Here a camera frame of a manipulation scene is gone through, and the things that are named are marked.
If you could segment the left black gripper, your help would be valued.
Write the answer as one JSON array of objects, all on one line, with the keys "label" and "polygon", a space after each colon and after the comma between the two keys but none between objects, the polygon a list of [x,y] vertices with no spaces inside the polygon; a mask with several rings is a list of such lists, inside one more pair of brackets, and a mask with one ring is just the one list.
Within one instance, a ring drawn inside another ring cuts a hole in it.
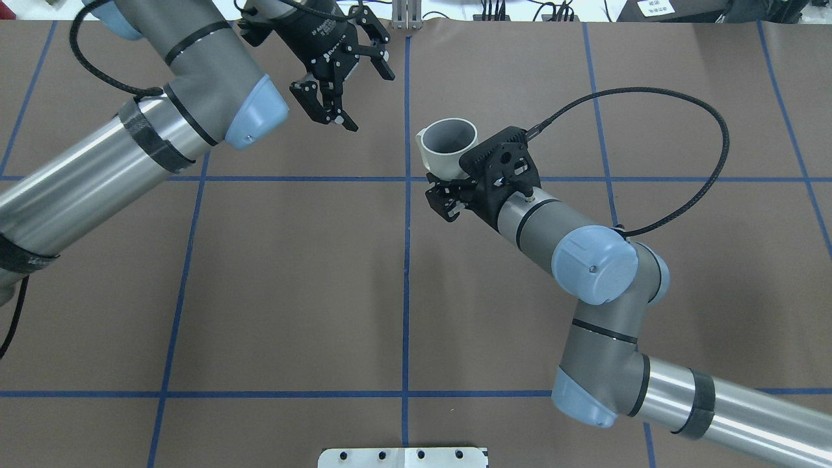
[{"label": "left black gripper", "polygon": [[[337,124],[357,131],[357,123],[345,112],[343,82],[358,63],[369,57],[380,77],[395,80],[386,45],[390,35],[377,15],[362,1],[344,12],[336,1],[244,1],[238,10],[243,38],[259,47],[276,33],[304,67],[289,91],[313,122]],[[357,27],[369,45],[358,44]]]}]

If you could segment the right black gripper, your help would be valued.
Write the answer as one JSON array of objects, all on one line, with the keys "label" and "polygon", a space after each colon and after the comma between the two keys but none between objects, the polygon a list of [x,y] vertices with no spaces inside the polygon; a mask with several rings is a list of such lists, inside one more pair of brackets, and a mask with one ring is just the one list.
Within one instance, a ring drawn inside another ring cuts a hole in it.
[{"label": "right black gripper", "polygon": [[506,127],[460,157],[469,175],[464,181],[431,181],[426,190],[429,207],[446,222],[469,209],[488,225],[496,225],[499,211],[516,192],[529,198],[540,187],[537,166],[528,151],[527,131]]}]

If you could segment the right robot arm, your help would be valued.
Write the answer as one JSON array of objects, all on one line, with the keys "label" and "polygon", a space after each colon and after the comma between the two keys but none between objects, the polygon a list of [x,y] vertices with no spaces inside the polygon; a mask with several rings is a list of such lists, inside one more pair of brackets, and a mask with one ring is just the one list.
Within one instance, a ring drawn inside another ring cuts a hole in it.
[{"label": "right robot arm", "polygon": [[511,125],[479,142],[473,124],[449,118],[415,141],[437,214],[452,222],[472,211],[576,297],[552,389],[559,411],[598,428],[639,418],[778,466],[830,466],[829,415],[639,350],[668,265],[543,190],[526,131]]}]

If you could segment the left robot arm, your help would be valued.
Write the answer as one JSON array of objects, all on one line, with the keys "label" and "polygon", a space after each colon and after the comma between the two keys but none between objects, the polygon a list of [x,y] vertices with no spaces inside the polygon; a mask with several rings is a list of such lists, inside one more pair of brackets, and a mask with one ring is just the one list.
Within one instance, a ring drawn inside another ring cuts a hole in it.
[{"label": "left robot arm", "polygon": [[237,150],[276,129],[289,106],[253,59],[276,33],[304,66],[289,91],[310,119],[356,131],[344,110],[344,82],[362,57],[395,79],[391,34],[369,6],[344,13],[335,1],[247,1],[240,30],[211,1],[86,1],[72,23],[93,13],[122,38],[146,39],[173,73],[133,98],[109,122],[2,192],[2,303],[60,252],[226,142]]}]

